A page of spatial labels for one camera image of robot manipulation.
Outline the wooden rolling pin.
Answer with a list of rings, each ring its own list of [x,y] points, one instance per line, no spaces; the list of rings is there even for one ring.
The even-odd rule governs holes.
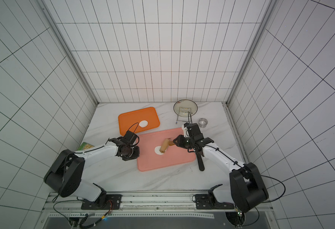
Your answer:
[[[161,145],[161,147],[160,147],[160,149],[159,149],[159,152],[160,152],[160,153],[165,153],[166,150],[167,150],[170,146],[173,146],[173,145],[175,145],[175,144],[174,144],[174,142],[171,140],[171,138],[166,138],[166,139],[163,141],[163,143],[162,143],[162,145]]]

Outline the pink plastic tray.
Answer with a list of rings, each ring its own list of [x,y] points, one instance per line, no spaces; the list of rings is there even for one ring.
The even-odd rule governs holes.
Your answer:
[[[146,172],[195,161],[194,153],[189,153],[186,149],[175,145],[170,146],[163,155],[155,153],[155,147],[161,146],[166,138],[173,140],[181,134],[183,130],[175,128],[140,135],[138,144],[140,155],[137,158],[139,171]]]

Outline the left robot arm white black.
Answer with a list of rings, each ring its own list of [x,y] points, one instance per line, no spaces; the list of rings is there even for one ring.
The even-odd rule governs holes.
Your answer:
[[[97,184],[82,179],[83,171],[91,165],[111,157],[123,161],[139,157],[139,137],[127,131],[124,136],[109,138],[106,143],[86,150],[60,153],[44,176],[44,183],[63,198],[75,196],[90,202],[106,201],[106,191]]]

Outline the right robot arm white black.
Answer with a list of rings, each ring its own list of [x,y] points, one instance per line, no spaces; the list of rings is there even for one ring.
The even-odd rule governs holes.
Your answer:
[[[199,170],[204,171],[203,158],[207,158],[229,176],[229,185],[219,184],[213,187],[210,195],[214,203],[230,204],[246,213],[269,199],[265,183],[257,166],[244,163],[224,152],[209,137],[204,137],[196,123],[185,123],[183,134],[178,135],[173,143],[195,153]]]

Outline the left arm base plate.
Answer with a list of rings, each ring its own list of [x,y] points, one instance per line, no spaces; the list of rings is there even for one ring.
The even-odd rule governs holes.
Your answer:
[[[82,210],[118,210],[120,209],[122,195],[120,194],[102,194],[96,201],[84,200]]]

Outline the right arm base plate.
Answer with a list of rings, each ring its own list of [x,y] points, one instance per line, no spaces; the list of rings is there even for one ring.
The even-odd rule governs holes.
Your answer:
[[[198,210],[234,210],[235,205],[232,203],[220,203],[211,194],[195,194],[192,201]]]

